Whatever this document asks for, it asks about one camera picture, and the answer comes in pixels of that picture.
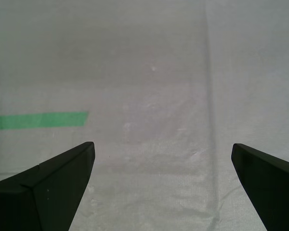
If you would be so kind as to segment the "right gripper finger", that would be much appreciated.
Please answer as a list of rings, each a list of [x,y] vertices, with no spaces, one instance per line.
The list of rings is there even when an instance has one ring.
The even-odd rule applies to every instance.
[[[92,141],[0,181],[0,231],[67,231],[95,160]]]
[[[265,228],[289,231],[289,162],[235,143],[232,163]]]

